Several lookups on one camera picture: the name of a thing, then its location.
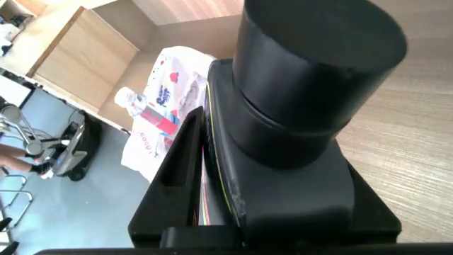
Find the white plastic bag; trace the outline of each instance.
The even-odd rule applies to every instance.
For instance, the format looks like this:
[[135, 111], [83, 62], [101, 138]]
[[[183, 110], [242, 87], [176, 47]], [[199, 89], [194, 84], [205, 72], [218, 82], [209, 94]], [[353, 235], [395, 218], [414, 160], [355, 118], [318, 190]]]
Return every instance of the white plastic bag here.
[[[204, 105], [207, 73], [213, 60], [212, 56], [189, 47], [163, 49], [144, 90], [148, 102], [169, 109], [181, 125], [191, 110]], [[121, 164], [139, 171], [151, 182], [172, 142], [172, 137], [138, 118], [134, 120]]]

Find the water bottle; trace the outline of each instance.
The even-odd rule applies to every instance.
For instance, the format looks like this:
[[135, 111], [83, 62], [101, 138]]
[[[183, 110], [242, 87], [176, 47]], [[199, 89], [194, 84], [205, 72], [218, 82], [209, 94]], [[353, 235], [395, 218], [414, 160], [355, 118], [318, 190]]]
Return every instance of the water bottle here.
[[142, 118], [162, 131], [162, 135], [173, 137], [179, 127], [179, 119], [164, 107], [155, 106], [143, 94], [122, 87], [115, 96], [115, 103], [126, 108], [133, 118]]

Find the wooden table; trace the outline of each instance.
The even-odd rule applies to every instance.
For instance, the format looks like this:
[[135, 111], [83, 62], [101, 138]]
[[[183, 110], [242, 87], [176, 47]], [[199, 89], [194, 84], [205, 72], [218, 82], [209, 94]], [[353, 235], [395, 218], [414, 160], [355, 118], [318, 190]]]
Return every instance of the wooden table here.
[[[113, 102], [116, 91], [123, 86], [142, 91], [163, 47], [188, 46], [218, 58], [234, 55], [239, 16], [192, 20], [238, 14], [241, 0], [193, 0], [181, 5], [179, 0], [109, 2], [92, 1], [97, 6], [93, 11], [140, 51], [124, 66], [124, 72], [115, 77], [117, 80], [96, 69], [93, 75], [110, 79], [102, 93], [105, 98], [75, 90], [70, 99], [91, 102], [93, 114], [116, 128], [132, 127], [125, 109]], [[401, 24], [409, 41], [408, 56], [339, 134], [338, 140], [345, 156], [400, 217], [403, 222], [400, 242], [451, 242], [453, 1], [373, 2]], [[176, 21], [190, 22], [171, 24]], [[67, 43], [63, 52], [69, 50]], [[59, 71], [58, 65], [48, 67], [55, 68], [53, 72], [47, 69], [49, 77], [63, 81], [55, 73]], [[97, 86], [89, 83], [93, 82], [90, 79], [87, 79], [90, 85], [70, 81], [59, 83], [54, 89], [68, 92], [81, 84], [89, 92]]]
[[400, 242], [452, 242], [453, 1], [374, 2], [401, 24], [409, 52], [338, 140], [401, 219]]

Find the gray floor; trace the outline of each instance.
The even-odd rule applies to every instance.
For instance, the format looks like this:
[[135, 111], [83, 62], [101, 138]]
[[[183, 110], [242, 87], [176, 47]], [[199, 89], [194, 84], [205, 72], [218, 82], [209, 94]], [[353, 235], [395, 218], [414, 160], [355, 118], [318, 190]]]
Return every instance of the gray floor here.
[[[34, 128], [51, 135], [67, 124], [72, 111], [43, 93], [33, 95], [23, 109]], [[52, 121], [48, 118], [56, 115], [61, 123], [50, 125]], [[68, 178], [43, 180], [29, 175], [25, 190], [31, 191], [35, 200], [12, 231], [12, 239], [21, 243], [17, 255], [31, 255], [43, 249], [132, 246], [127, 225], [149, 183], [140, 173], [120, 165], [126, 139], [120, 131], [107, 127], [88, 175], [80, 182], [74, 183]], [[0, 188], [19, 185], [19, 182], [3, 180]], [[10, 197], [1, 198], [5, 204]], [[25, 201], [18, 198], [6, 211], [7, 216], [17, 216]]]

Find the metal chair leg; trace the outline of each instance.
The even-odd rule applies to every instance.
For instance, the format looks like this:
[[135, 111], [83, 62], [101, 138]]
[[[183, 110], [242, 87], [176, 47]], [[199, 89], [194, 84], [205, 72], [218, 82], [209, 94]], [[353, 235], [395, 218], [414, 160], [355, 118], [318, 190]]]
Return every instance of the metal chair leg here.
[[17, 217], [17, 220], [16, 222], [14, 223], [14, 225], [12, 227], [8, 227], [7, 229], [3, 230], [2, 232], [7, 232], [11, 229], [13, 229], [14, 227], [16, 227], [19, 222], [22, 220], [22, 217], [23, 215], [25, 214], [25, 212], [27, 211], [28, 207], [30, 207], [30, 204], [33, 202], [33, 195], [32, 193], [30, 193], [29, 191], [11, 191], [11, 190], [0, 190], [0, 193], [17, 193], [16, 195], [18, 195], [19, 193], [22, 193], [22, 194], [26, 194], [27, 197], [28, 197], [28, 202], [27, 202], [27, 205], [23, 208], [22, 212], [20, 213], [19, 217]]
[[[5, 176], [4, 178], [6, 179], [6, 178], [8, 178], [8, 177], [9, 177], [9, 178], [11, 178], [11, 177], [13, 177], [13, 178], [20, 178], [20, 179], [22, 180], [22, 186], [21, 186], [21, 188], [18, 189], [18, 191], [22, 191], [22, 188], [23, 188], [23, 187], [25, 186], [25, 184], [27, 183], [27, 178], [25, 178], [24, 176], [21, 176], [21, 175], [19, 175], [19, 174], [11, 174], [11, 175], [7, 175], [7, 176]], [[14, 198], [11, 200], [11, 202], [10, 202], [8, 205], [6, 205], [6, 206], [4, 207], [4, 210], [6, 210], [8, 207], [10, 207], [10, 206], [14, 203], [14, 201], [16, 200], [16, 198], [17, 198], [18, 196], [19, 196], [19, 193], [16, 193], [16, 195], [15, 195]]]

